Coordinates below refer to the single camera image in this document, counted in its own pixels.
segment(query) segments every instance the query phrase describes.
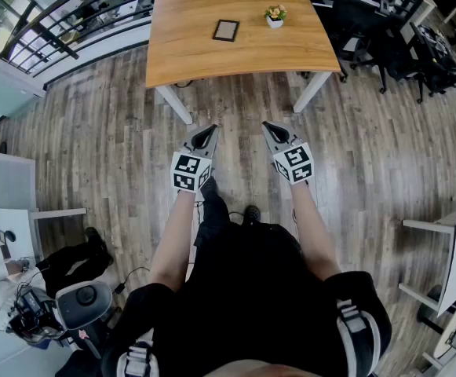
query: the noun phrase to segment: desk leg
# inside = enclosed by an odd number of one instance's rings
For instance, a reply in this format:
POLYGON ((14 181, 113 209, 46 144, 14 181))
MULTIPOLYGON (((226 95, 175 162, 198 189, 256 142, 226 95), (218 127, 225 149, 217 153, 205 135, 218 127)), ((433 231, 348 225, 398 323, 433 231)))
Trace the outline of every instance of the desk leg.
POLYGON ((299 113, 305 108, 308 102, 315 96, 316 91, 320 89, 325 81, 329 78, 329 75, 332 74, 328 71, 326 72, 316 72, 313 75, 312 80, 309 82, 305 91, 301 94, 299 99, 297 99, 296 104, 294 105, 294 112, 299 113))
POLYGON ((443 21, 443 22, 444 22, 445 24, 447 24, 447 23, 449 22, 449 20, 450 20, 455 14, 456 14, 456 9, 453 9, 453 10, 449 13, 449 15, 448 15, 446 18, 444 18, 444 21, 443 21))
POLYGON ((73 215, 84 215, 86 214, 86 208, 77 208, 75 210, 43 210, 39 212, 31 212, 29 215, 31 219, 47 219, 47 218, 59 218, 59 217, 70 217, 73 215))
POLYGON ((184 120, 184 123, 193 123, 193 118, 170 85, 157 86, 156 90, 162 95, 162 97, 165 98, 165 101, 169 103, 169 105, 181 117, 181 119, 184 120))
POLYGON ((423 222, 423 221, 411 221, 410 219, 404 219, 402 225, 408 226, 409 228, 431 230, 432 232, 441 233, 454 233, 454 226, 441 225, 438 223, 423 222))
POLYGON ((408 287, 406 284, 399 284, 399 289, 401 291, 406 292, 408 295, 412 296, 416 300, 419 300, 421 303, 427 305, 430 309, 434 311, 439 311, 439 303, 429 298, 428 296, 415 291, 413 288, 408 287))
MULTIPOLYGON (((440 285, 434 286, 428 293, 428 297, 437 302, 440 300, 441 295, 442 295, 442 287, 440 285)), ((433 314, 434 314, 433 309, 430 309, 425 304, 421 304, 419 306, 418 312, 416 313, 416 321, 418 323, 425 324, 427 327, 430 327, 437 334, 442 335, 444 332, 444 329, 430 320, 430 317, 433 314)))

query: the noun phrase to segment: person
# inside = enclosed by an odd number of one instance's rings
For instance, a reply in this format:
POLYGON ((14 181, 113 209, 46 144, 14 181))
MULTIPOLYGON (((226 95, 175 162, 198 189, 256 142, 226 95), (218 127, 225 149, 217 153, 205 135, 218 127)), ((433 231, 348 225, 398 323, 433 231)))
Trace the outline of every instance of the person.
POLYGON ((95 228, 85 231, 88 241, 77 246, 64 247, 38 262, 35 267, 28 268, 26 258, 4 263, 0 259, 0 330, 5 331, 8 319, 3 316, 6 309, 13 305, 18 288, 30 284, 46 291, 50 298, 64 287, 86 280, 94 280, 102 275, 112 263, 105 242, 95 228), (77 262, 83 262, 74 269, 77 262))
POLYGON ((385 352, 392 329, 373 280, 341 273, 306 182, 290 187, 300 243, 281 225, 262 223, 255 206, 241 225, 230 222, 213 178, 201 190, 204 219, 188 281, 195 194, 180 191, 150 283, 130 294, 108 339, 104 377, 125 375, 129 346, 150 335, 160 376, 346 376, 336 319, 337 299, 347 298, 376 320, 385 352))

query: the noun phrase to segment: picture frame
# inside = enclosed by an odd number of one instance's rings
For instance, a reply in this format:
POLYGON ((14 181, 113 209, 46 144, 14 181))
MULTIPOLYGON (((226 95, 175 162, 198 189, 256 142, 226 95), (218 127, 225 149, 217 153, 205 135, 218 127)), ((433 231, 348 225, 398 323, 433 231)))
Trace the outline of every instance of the picture frame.
POLYGON ((233 20, 219 20, 217 22, 217 26, 215 27, 215 31, 213 32, 213 37, 212 39, 217 40, 217 41, 224 41, 224 42, 234 42, 236 39, 236 33, 238 32, 240 22, 239 21, 233 21, 233 20), (223 24, 235 24, 235 28, 230 30, 231 32, 231 37, 226 38, 222 36, 221 32, 226 32, 226 30, 222 29, 223 24))

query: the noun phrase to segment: hand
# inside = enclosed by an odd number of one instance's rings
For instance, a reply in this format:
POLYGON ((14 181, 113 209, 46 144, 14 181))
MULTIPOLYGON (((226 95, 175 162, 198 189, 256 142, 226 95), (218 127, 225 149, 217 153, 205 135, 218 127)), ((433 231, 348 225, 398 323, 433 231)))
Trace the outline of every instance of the hand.
POLYGON ((6 264, 6 270, 8 271, 8 275, 15 275, 17 273, 21 273, 24 268, 29 266, 28 260, 11 260, 8 261, 6 264))
POLYGON ((262 133, 276 171, 289 183, 294 185, 313 176, 312 153, 294 128, 280 122, 263 122, 262 133))
POLYGON ((216 125, 199 127, 181 142, 173 154, 170 183, 179 190, 196 193, 212 174, 219 129, 216 125))

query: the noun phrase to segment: wooden floor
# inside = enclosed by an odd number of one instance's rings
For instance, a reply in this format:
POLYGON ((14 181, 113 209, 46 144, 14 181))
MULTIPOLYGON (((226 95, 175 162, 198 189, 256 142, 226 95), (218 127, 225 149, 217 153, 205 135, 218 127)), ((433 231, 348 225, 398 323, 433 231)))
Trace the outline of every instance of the wooden floor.
MULTIPOLYGON (((88 208, 84 224, 98 228, 114 252, 115 280, 151 263, 174 198, 170 161, 186 133, 168 104, 144 87, 146 54, 141 47, 83 68, 52 84, 35 108, 0 124, 9 153, 36 161, 41 210, 88 208)), ((292 233, 290 190, 268 164, 261 122, 284 121, 309 141, 317 203, 341 267, 372 273, 392 319, 379 374, 398 376, 438 339, 415 322, 418 304, 397 284, 427 291, 440 281, 447 252, 438 236, 403 230, 401 220, 435 221, 456 207, 456 89, 426 94, 419 105, 416 82, 389 79, 380 95, 378 76, 359 69, 347 84, 331 76, 294 114, 305 85, 296 73, 237 75, 178 93, 196 125, 220 127, 215 174, 230 210, 255 203, 264 221, 292 233)), ((43 227, 47 254, 78 243, 68 237, 73 225, 43 227)), ((134 273, 130 290, 146 275, 134 273)))

